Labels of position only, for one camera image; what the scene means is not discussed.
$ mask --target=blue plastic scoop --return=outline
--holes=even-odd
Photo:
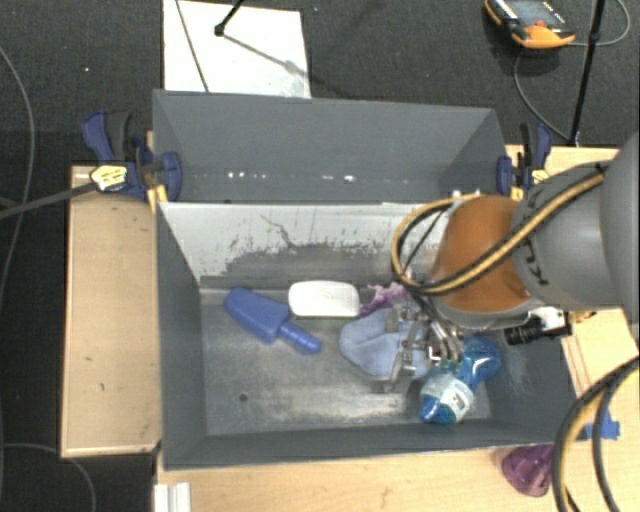
[[[307,354],[317,354],[320,341],[288,322],[291,311],[286,304],[268,299],[244,288],[234,288],[224,299],[227,313],[263,343],[280,337]]]

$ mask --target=blue spray bottle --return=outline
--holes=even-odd
[[[420,418],[426,423],[457,423],[469,411],[478,385],[500,369],[500,353],[480,336],[465,341],[459,363],[433,367],[420,391]]]

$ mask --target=gray bin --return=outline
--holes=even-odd
[[[352,282],[366,301],[367,285],[392,280],[391,236],[417,203],[454,188],[492,190],[504,152],[492,111],[167,92],[154,100],[155,149],[177,150],[185,172],[181,201],[157,216],[168,469],[553,440],[575,399],[557,343],[511,348],[495,336],[503,369],[465,421],[424,425],[419,382],[381,394],[341,356],[348,320],[293,318],[323,343],[310,356],[262,344],[222,307],[234,287],[285,302],[306,279]]]

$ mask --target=white sticker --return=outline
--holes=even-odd
[[[128,186],[124,165],[101,165],[89,174],[100,192],[118,192]]]
[[[431,395],[440,400],[442,405],[453,411],[456,421],[467,414],[473,402],[473,391],[451,373],[431,376],[422,388],[421,395]]]

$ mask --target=black carpet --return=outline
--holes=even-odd
[[[513,83],[518,51],[491,25],[482,1],[290,0],[247,5],[299,9],[316,97],[389,100],[496,109],[505,140],[520,141],[533,116]],[[621,145],[638,128],[640,7],[628,0],[633,25],[619,44],[596,51],[580,141]],[[586,41],[591,2],[557,0]],[[212,28],[219,20],[212,20]],[[607,2],[602,40],[617,37],[624,16]],[[3,0],[0,46],[31,99],[37,151],[31,197],[68,186],[69,167],[92,154],[79,122],[105,109],[129,110],[133,129],[151,127],[151,94],[162,86],[159,0]],[[584,48],[565,48],[520,65],[530,101],[560,131],[571,127]],[[19,200],[29,133],[19,90],[0,62],[0,196]],[[0,221],[4,264],[14,220]],[[24,218],[0,317],[0,391],[6,442],[55,447],[65,296],[66,207]],[[98,510],[150,507],[149,456],[84,461]],[[6,451],[2,511],[89,510],[88,491],[73,466],[30,450]]]

